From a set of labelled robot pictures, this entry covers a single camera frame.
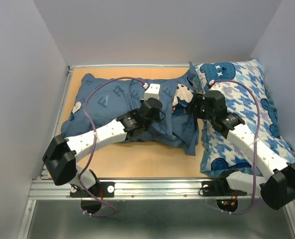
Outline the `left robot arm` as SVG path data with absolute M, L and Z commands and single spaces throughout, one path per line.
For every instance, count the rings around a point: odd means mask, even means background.
M 77 136 L 52 138 L 42 158 L 54 184 L 80 187 L 87 196 L 98 193 L 94 172 L 77 165 L 85 156 L 108 145 L 141 136 L 153 122 L 161 121 L 162 103 L 155 98 L 144 100 L 138 109 L 117 117 L 108 124 Z

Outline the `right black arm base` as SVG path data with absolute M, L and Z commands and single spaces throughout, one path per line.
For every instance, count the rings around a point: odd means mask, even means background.
M 214 179 L 202 182 L 198 195 L 215 197 L 217 207 L 223 212 L 232 214 L 238 208 L 238 197 L 247 196 L 248 193 L 231 189 L 225 180 Z

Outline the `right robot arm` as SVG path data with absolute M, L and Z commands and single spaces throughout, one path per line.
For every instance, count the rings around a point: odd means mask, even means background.
M 189 115 L 207 120 L 213 129 L 239 148 L 253 163 L 253 174 L 234 169 L 224 171 L 217 188 L 222 194 L 234 191 L 259 196 L 272 209 L 278 210 L 295 200 L 295 163 L 274 153 L 245 121 L 227 110 L 220 91 L 194 94 L 186 111 Z

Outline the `dark blue lettered pillowcase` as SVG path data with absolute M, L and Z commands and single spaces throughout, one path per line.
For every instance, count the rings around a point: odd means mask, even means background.
M 133 141 L 159 141 L 171 147 L 183 148 L 185 154 L 194 156 L 199 139 L 198 122 L 187 115 L 185 108 L 193 98 L 193 80 L 197 73 L 190 66 L 185 74 L 174 79 L 145 79 L 148 84 L 160 85 L 162 113 L 160 122 L 153 122 L 148 131 Z M 144 90 L 136 80 L 119 80 L 107 83 L 106 79 L 86 74 L 75 98 L 69 119 L 61 126 L 64 137 L 71 137 L 92 130 L 90 121 L 100 128 L 117 117 L 141 106 Z

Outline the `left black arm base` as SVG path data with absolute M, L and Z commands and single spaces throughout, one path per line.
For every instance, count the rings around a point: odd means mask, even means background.
M 113 198 L 115 191 L 115 183 L 112 181 L 96 183 L 94 186 L 88 189 L 90 193 L 98 197 L 100 200 Z M 84 189 L 81 189 L 77 186 L 71 186 L 70 188 L 70 197 L 71 198 L 92 198 Z M 81 200 L 81 209 L 86 211 L 86 213 L 95 214 L 102 209 L 103 204 L 98 202 L 95 199 L 91 200 Z

